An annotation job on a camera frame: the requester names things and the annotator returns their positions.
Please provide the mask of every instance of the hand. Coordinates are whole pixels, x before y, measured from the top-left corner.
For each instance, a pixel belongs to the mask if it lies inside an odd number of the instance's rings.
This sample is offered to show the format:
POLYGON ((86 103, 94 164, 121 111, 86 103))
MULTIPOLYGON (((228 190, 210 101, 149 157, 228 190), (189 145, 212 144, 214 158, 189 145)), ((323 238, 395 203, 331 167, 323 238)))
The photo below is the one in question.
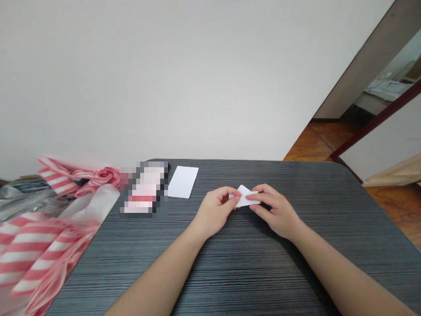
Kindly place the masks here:
POLYGON ((231 187, 221 187, 208 192, 190 224, 190 228, 205 242, 206 239, 221 230, 229 213, 240 200, 240 196, 241 194, 231 187), (234 197, 228 199, 229 194, 233 194, 234 197))
POLYGON ((252 191, 259 193, 247 195, 247 200, 264 202, 272 209, 268 211, 258 204, 250 205, 250 209, 267 222, 279 236, 291 240, 306 226, 288 200, 271 186, 261 184, 252 191))

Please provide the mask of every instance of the wrist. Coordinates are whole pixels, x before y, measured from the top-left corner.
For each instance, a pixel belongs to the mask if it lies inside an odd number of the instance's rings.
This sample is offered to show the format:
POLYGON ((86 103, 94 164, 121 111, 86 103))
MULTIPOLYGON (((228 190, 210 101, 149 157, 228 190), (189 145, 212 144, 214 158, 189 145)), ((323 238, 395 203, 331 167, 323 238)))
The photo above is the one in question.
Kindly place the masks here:
POLYGON ((300 220, 293 229, 289 240, 296 245, 307 238, 309 230, 311 229, 302 220, 300 220))
POLYGON ((208 237, 206 237, 203 234, 203 231, 201 231, 195 225, 194 221, 192 221, 190 223, 190 225, 186 228, 186 230, 184 231, 184 233, 189 236, 189 238, 192 240, 192 242, 194 244, 196 244, 197 246, 200 246, 200 247, 202 247, 203 244, 205 243, 205 241, 208 240, 208 237))

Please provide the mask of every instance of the wooden floor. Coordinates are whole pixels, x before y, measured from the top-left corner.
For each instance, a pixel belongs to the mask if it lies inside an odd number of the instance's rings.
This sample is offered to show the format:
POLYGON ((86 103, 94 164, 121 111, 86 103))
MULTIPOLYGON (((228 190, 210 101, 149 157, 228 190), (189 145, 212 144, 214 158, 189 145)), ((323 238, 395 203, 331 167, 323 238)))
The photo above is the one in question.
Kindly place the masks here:
MULTIPOLYGON (((330 154, 359 127, 347 123, 310 123, 284 161, 332 161, 330 154)), ((421 187, 370 187, 367 192, 421 251, 421 187)))

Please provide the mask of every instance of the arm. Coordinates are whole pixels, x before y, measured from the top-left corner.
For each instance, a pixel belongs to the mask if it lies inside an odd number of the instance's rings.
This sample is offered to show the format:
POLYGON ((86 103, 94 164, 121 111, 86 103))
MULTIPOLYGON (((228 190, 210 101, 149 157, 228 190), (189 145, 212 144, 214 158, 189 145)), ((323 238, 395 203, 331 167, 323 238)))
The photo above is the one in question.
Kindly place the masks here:
POLYGON ((105 316, 169 315, 204 242, 225 224, 241 194, 230 187, 209 192, 189 227, 111 306, 105 316))
POLYGON ((262 184, 252 191, 259 194, 248 195, 248 200, 262 201, 272 209, 268 211, 261 205, 250 205, 250 209, 275 233, 296 245, 342 315, 415 315, 304 224, 287 199, 274 188, 262 184))

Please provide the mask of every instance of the baseboard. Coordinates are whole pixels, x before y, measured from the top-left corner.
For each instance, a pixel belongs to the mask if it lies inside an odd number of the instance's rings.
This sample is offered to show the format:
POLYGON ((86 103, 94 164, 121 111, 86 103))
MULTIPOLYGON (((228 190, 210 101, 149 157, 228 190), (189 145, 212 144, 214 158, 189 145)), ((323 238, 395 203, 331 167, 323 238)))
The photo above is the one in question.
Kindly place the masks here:
POLYGON ((354 171, 352 171, 352 169, 341 158, 336 157, 336 158, 333 159, 333 161, 343 165, 345 168, 347 168, 350 171, 350 173, 354 176, 354 178, 357 179, 357 181, 359 183, 361 183, 361 184, 363 183, 363 181, 360 179, 360 177, 357 176, 357 174, 354 171))
POLYGON ((338 118, 312 118, 310 123, 337 123, 338 118))

